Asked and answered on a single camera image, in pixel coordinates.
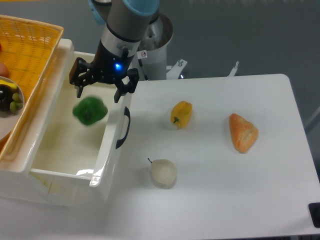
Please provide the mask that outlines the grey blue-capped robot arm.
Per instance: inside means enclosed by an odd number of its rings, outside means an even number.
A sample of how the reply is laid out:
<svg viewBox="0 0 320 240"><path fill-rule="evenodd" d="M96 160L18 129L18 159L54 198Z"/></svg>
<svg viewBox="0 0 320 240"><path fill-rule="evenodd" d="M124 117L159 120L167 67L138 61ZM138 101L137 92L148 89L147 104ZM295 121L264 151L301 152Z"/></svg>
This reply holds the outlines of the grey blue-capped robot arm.
<svg viewBox="0 0 320 240"><path fill-rule="evenodd" d="M81 97L84 87L94 83L115 85L114 101L134 93L139 71L130 64L149 23L158 12L158 0L93 0L93 7L105 21L102 36L92 62L76 58L69 82Z"/></svg>

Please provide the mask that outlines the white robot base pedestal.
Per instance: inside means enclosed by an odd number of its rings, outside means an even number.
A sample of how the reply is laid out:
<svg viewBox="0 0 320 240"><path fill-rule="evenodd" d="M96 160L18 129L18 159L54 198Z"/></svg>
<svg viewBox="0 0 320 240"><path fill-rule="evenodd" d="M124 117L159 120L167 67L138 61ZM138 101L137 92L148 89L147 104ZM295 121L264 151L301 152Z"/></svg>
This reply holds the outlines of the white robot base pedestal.
<svg viewBox="0 0 320 240"><path fill-rule="evenodd" d="M138 69L140 81L165 80L167 78L167 46L173 37L170 19L157 12L149 23L132 60Z"/></svg>

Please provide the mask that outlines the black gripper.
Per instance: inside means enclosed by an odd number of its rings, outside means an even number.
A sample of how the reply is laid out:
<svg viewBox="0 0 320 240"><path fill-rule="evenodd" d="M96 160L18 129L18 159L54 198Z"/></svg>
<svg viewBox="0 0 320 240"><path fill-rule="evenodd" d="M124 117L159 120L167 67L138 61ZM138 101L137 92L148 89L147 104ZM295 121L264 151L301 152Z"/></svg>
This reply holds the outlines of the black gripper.
<svg viewBox="0 0 320 240"><path fill-rule="evenodd" d="M137 68L129 68L133 59L129 56L127 45L120 45L119 55L108 50L100 40L92 62L77 57L69 72L69 83L76 89L76 97L80 98L84 87L94 83L114 84L117 88L114 102L118 103L127 93L133 94L138 85L140 76Z"/></svg>

